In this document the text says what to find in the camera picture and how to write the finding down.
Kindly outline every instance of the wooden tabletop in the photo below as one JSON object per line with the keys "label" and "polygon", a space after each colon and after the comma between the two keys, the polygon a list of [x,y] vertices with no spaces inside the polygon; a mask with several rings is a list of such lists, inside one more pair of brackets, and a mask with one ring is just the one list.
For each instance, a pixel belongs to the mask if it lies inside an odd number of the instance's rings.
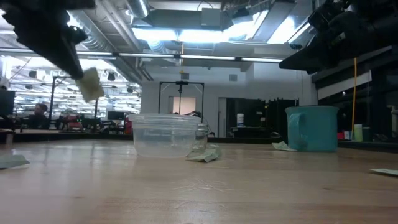
{"label": "wooden tabletop", "polygon": [[15,144],[31,164],[0,170],[0,223],[398,223],[398,178],[368,172],[398,169],[396,154],[219,146],[204,164],[129,141]]}

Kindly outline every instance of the person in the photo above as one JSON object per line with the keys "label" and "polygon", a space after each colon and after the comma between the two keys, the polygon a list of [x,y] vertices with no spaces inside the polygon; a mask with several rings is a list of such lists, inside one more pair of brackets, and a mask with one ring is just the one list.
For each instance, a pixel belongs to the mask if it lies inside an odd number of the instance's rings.
{"label": "person", "polygon": [[29,116],[29,127],[33,129],[47,129],[49,121],[44,116],[47,111],[47,105],[43,103],[37,103],[34,110],[34,115]]}

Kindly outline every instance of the teal mug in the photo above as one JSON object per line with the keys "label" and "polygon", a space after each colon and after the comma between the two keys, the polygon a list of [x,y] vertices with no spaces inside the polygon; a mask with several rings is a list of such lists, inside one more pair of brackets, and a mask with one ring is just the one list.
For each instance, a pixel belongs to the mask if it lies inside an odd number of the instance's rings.
{"label": "teal mug", "polygon": [[337,150],[337,107],[296,106],[285,111],[291,149],[311,152]]}

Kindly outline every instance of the computer monitor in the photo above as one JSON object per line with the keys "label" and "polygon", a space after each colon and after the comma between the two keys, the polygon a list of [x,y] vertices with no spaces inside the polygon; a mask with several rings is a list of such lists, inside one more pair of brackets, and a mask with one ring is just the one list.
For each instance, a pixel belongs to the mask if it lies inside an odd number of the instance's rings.
{"label": "computer monitor", "polygon": [[124,121],[124,112],[108,111],[108,120],[111,120],[111,121]]}
{"label": "computer monitor", "polygon": [[14,91],[0,90],[0,114],[12,115],[14,111]]}

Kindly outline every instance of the mug handle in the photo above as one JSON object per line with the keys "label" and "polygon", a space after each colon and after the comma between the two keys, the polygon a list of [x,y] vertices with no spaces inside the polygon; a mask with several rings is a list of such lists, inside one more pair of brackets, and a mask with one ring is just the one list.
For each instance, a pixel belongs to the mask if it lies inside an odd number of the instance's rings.
{"label": "mug handle", "polygon": [[290,115],[289,123],[290,126],[293,127],[293,142],[299,146],[305,147],[307,145],[307,138],[303,134],[302,130],[302,127],[305,124],[305,115],[303,113],[292,114]]}

